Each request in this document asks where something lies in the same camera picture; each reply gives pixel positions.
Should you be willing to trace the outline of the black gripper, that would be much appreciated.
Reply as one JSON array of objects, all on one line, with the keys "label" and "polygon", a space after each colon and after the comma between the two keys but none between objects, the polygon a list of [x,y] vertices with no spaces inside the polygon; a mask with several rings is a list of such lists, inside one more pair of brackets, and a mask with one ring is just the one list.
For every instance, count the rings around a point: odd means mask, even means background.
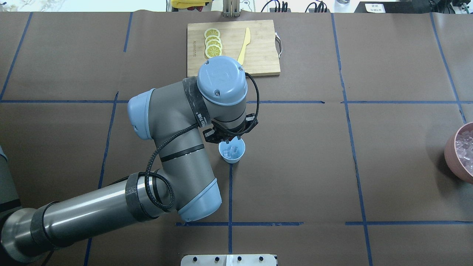
[{"label": "black gripper", "polygon": [[258,125],[257,118],[258,114],[250,113],[237,127],[232,129],[226,128],[224,122],[213,119],[212,127],[203,131],[203,138],[207,143],[218,144],[224,141],[229,144],[233,138],[241,138],[244,134],[250,133]]}]

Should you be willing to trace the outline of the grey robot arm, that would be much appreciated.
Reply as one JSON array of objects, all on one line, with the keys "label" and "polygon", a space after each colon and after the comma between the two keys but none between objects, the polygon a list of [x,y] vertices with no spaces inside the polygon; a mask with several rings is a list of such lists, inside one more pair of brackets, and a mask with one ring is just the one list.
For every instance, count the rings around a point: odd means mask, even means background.
[{"label": "grey robot arm", "polygon": [[242,59],[209,56],[196,76],[131,98],[133,130],[156,145],[145,170],[63,202],[23,208],[2,151],[1,265],[44,254],[47,263],[56,250],[170,212],[186,222],[213,214],[222,200],[204,142],[229,143],[257,125],[246,78],[255,81]]}]

